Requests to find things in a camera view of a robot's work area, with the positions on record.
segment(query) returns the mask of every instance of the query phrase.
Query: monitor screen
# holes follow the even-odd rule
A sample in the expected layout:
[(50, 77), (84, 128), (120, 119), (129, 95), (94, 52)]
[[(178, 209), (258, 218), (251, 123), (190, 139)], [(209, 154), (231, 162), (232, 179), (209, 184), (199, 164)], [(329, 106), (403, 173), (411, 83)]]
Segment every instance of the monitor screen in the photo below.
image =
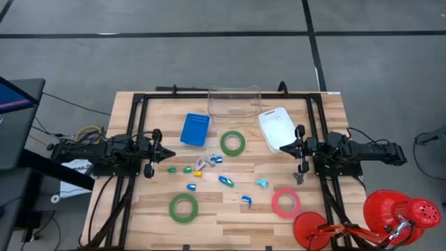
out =
[(35, 103), (34, 98), (0, 77), (0, 114), (32, 107)]

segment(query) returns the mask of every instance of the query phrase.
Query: wooden table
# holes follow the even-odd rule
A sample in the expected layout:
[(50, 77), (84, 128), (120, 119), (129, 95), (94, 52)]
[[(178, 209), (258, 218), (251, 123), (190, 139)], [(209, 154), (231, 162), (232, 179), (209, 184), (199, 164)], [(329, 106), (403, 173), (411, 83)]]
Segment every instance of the wooden table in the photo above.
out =
[[(133, 92), (118, 92), (111, 113), (107, 136), (125, 133), (130, 115)], [(328, 130), (346, 133), (348, 127), (344, 105), (339, 94), (322, 93), (323, 107)], [(304, 100), (277, 99), (262, 100), (262, 110), (268, 111), (284, 107), (294, 124), (303, 124), (306, 137), (311, 136), (307, 106)], [(137, 177), (132, 209), (128, 225), (126, 250), (180, 250), (190, 245), (193, 250), (264, 250), (273, 249), (303, 250), (292, 233), (294, 219), (277, 216), (271, 206), (275, 191), (281, 188), (295, 190), (302, 202), (301, 212), (314, 211), (325, 217), (321, 185), (309, 158), (310, 172), (304, 184), (297, 186), (291, 175), (296, 171), (298, 161), (286, 153), (273, 154), (269, 150), (257, 123), (253, 124), (210, 124), (204, 147), (187, 146), (180, 142), (181, 130), (187, 113), (207, 114), (206, 99), (150, 99), (144, 130), (159, 128), (162, 131), (162, 145), (176, 152), (156, 165), (155, 177)], [(322, 135), (317, 108), (314, 113), (318, 134)], [(246, 139), (246, 147), (238, 157), (225, 156), (220, 149), (220, 137), (228, 130), (241, 132)], [(223, 156), (223, 164), (206, 167), (201, 178), (184, 174), (184, 167), (191, 166), (197, 156), (216, 153)], [(176, 167), (177, 173), (167, 173), (169, 167)], [(222, 185), (218, 176), (228, 176), (234, 188)], [(255, 180), (266, 178), (269, 186), (263, 189)], [(107, 177), (95, 182), (89, 212), (86, 216), (82, 243), (86, 243), (88, 225), (93, 205)], [(362, 205), (366, 199), (363, 187), (351, 177), (339, 177), (347, 216), (361, 227), (367, 227), (362, 216)], [(197, 190), (186, 189), (188, 183), (196, 183)], [(105, 188), (95, 212), (92, 225), (94, 235), (110, 214), (116, 178)], [(182, 192), (194, 195), (199, 204), (199, 214), (190, 223), (181, 224), (169, 217), (169, 202)], [(252, 207), (241, 201), (243, 195), (252, 198)], [(284, 208), (290, 208), (291, 200), (279, 200)], [(178, 205), (178, 212), (186, 213), (190, 205)], [(118, 219), (113, 243), (118, 243)]]

